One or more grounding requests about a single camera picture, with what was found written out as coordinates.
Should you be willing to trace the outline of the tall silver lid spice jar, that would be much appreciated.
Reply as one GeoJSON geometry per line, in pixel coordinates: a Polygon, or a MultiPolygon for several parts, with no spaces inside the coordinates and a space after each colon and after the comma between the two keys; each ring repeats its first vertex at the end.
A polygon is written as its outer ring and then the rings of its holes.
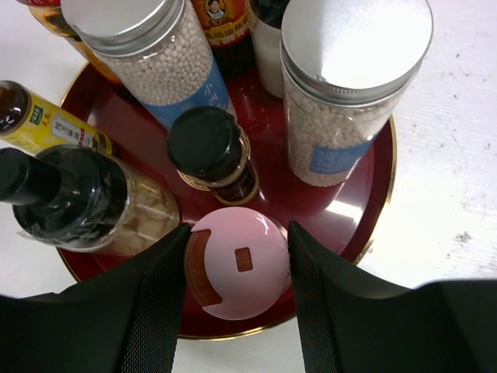
{"type": "Polygon", "coordinates": [[[422,66],[428,2],[291,1],[280,59],[288,162],[315,187],[344,182],[422,66]]]}

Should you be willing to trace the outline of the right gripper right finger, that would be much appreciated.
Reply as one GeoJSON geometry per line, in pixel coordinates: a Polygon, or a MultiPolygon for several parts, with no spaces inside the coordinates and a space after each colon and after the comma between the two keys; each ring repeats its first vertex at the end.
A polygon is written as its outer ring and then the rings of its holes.
{"type": "Polygon", "coordinates": [[[496,282],[409,289],[354,266],[297,222],[288,228],[308,372],[494,372],[496,282]]]}

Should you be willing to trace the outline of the small yellow label oil bottle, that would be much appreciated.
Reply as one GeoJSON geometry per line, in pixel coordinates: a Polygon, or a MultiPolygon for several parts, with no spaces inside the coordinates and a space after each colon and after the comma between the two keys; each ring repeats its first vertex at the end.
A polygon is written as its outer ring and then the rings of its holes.
{"type": "Polygon", "coordinates": [[[73,144],[107,155],[116,145],[103,132],[14,81],[1,81],[1,139],[35,155],[73,144]]]}

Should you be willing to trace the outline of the red round tray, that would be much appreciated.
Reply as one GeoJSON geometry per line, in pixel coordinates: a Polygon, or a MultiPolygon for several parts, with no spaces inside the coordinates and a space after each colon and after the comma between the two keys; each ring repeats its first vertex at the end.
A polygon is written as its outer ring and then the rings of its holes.
{"type": "MultiPolygon", "coordinates": [[[[231,77],[226,85],[260,180],[259,194],[249,207],[282,226],[297,221],[326,248],[359,262],[391,199],[397,165],[394,121],[385,124],[346,182],[314,187],[300,181],[287,164],[283,103],[262,87],[257,71],[231,77]]],[[[166,187],[184,222],[194,224],[221,208],[211,192],[198,190],[179,176],[166,155],[165,129],[93,66],[86,65],[77,74],[60,105],[114,140],[125,163],[166,187]]]]}

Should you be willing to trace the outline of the red lid chili sauce jar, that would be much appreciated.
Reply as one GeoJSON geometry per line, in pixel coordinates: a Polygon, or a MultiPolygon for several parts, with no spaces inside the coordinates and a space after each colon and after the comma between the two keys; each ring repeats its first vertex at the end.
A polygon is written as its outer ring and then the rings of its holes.
{"type": "Polygon", "coordinates": [[[69,26],[63,16],[59,0],[18,0],[18,2],[26,5],[32,16],[48,31],[64,38],[102,76],[114,85],[122,85],[119,78],[97,58],[93,51],[85,45],[79,35],[69,26]]]}

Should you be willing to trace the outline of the pink cap small bottle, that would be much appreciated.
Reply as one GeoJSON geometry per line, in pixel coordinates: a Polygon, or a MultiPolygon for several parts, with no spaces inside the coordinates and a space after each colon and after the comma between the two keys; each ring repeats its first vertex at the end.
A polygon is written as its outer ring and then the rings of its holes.
{"type": "Polygon", "coordinates": [[[251,319],[287,289],[290,254],[279,227],[264,214],[224,207],[192,227],[184,270],[206,313],[225,320],[251,319]]]}

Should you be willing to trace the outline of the black cap white powder bottle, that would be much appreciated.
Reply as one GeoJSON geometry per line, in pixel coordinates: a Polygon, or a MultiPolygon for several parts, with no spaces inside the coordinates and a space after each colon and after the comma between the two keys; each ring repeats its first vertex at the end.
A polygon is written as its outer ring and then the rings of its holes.
{"type": "Polygon", "coordinates": [[[283,98],[280,60],[281,24],[288,0],[251,0],[252,45],[262,87],[272,96],[283,98]]]}

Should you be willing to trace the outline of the dark cap brown spice shaker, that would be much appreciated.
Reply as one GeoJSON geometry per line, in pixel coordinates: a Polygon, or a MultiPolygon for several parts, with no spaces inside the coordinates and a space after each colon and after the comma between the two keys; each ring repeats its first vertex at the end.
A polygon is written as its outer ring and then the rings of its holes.
{"type": "Polygon", "coordinates": [[[172,164],[224,204],[247,204],[259,178],[235,118],[214,106],[198,106],[176,118],[167,137],[172,164]]]}

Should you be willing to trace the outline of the silver lid jar blue label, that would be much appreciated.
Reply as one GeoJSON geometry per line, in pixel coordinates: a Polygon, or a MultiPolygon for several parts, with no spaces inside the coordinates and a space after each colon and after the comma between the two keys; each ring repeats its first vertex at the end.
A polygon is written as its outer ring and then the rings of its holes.
{"type": "Polygon", "coordinates": [[[163,127],[197,106],[236,114],[191,2],[71,0],[61,2],[61,11],[163,127]]]}

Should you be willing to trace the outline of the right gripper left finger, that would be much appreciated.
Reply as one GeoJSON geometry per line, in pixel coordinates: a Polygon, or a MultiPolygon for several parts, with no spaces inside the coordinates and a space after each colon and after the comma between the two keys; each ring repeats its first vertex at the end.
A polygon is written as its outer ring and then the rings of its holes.
{"type": "Polygon", "coordinates": [[[170,372],[190,235],[182,224],[144,252],[59,294],[2,296],[1,370],[170,372]]]}

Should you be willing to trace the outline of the black cap brown spice bottle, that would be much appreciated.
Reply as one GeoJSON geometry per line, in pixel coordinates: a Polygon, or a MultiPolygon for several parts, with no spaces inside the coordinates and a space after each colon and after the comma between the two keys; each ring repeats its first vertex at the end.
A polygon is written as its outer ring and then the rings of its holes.
{"type": "Polygon", "coordinates": [[[1,201],[19,235],[74,253],[135,256],[180,223],[173,195],[124,162],[77,145],[1,150],[1,201]]]}

